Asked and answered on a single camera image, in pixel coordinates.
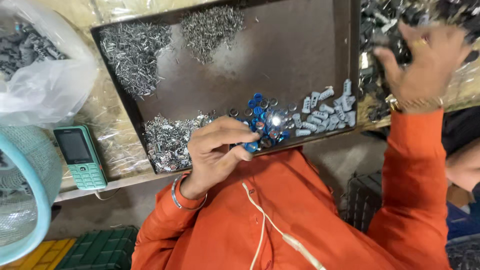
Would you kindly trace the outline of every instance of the plastic bag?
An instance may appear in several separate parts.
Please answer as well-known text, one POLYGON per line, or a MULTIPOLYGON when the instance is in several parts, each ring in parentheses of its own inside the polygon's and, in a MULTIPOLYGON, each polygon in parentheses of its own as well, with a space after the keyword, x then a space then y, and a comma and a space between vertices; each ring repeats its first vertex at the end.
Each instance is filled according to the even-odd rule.
POLYGON ((0 124, 52 128, 83 106, 97 77, 96 61, 75 31, 54 11, 28 0, 2 0, 0 11, 31 23, 65 60, 33 63, 0 81, 0 124))

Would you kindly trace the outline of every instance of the metal bangle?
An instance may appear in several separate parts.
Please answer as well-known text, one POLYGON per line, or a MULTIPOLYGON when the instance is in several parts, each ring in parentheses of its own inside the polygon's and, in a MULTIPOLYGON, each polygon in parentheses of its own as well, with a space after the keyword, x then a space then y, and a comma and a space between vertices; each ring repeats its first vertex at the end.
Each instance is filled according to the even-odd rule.
POLYGON ((175 203, 175 205, 176 205, 178 208, 180 208, 180 209, 186 209, 186 210, 188 210, 188 211, 196 211, 196 210, 202 208, 202 206, 203 206, 203 205, 205 204, 205 202, 207 201, 207 195, 208 195, 208 193, 205 194, 205 199, 204 199, 203 202, 200 204, 200 206, 197 207, 197 208, 194 208, 194 209, 184 207, 184 206, 182 206, 182 205, 177 201, 177 196, 175 196, 175 188, 176 188, 176 186, 177 186, 177 182, 178 182, 180 179, 182 179, 182 177, 183 177, 183 175, 180 175, 179 177, 177 177, 177 178, 173 181, 173 184, 172 184, 172 199, 173 199, 173 202, 175 203))

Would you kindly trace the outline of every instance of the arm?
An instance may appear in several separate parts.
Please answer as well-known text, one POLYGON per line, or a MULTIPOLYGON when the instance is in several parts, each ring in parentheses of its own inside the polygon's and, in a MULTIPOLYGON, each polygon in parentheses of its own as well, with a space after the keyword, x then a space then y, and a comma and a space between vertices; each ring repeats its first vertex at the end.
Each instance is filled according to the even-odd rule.
MULTIPOLYGON (((177 184, 175 196, 187 208, 195 209, 201 202, 183 197, 177 184)), ((196 211, 178 208, 171 195, 172 184, 156 195, 153 212, 144 221, 137 235, 132 255, 132 269, 164 269, 178 238, 187 228, 193 227, 196 211)))
POLYGON ((445 171, 448 180, 467 191, 472 191, 480 182, 480 139, 472 141, 450 155, 445 171))
POLYGON ((449 269, 443 110, 435 101, 445 93, 452 72, 470 47, 464 44, 465 33, 456 27, 399 24, 399 30, 413 56, 405 71, 390 50, 374 50, 402 113, 392 112, 383 207, 368 235, 405 269, 449 269))
POLYGON ((171 184, 156 195, 155 209, 137 235, 132 269, 166 268, 177 239, 195 223, 196 211, 185 208, 198 208, 208 189, 225 180, 241 160, 252 160, 252 154, 242 145, 229 151, 229 144, 258 139, 258 133, 230 117, 220 117, 192 134, 188 151, 193 170, 175 190, 175 197, 184 208, 180 209, 174 203, 171 184))
POLYGON ((392 113, 383 207, 368 235, 409 269, 448 269, 443 110, 392 113))

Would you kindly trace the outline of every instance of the gold ring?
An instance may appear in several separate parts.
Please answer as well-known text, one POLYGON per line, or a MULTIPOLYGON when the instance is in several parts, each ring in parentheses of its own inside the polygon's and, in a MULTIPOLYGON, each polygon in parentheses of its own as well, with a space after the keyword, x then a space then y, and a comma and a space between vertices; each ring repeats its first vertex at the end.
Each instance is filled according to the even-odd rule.
POLYGON ((423 46, 425 46, 425 45, 428 45, 428 42, 427 42, 425 39, 423 39, 423 38, 419 38, 419 39, 414 40, 414 41, 412 42, 412 46, 413 46, 413 47, 423 47, 423 46))

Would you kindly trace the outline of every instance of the mobile phone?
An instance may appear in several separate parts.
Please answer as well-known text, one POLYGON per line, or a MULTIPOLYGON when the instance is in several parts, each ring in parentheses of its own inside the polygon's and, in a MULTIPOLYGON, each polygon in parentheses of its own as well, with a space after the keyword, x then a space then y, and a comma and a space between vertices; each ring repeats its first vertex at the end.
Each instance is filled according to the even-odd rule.
POLYGON ((107 187, 88 128, 84 125, 58 127, 53 133, 77 187, 84 190, 107 187))

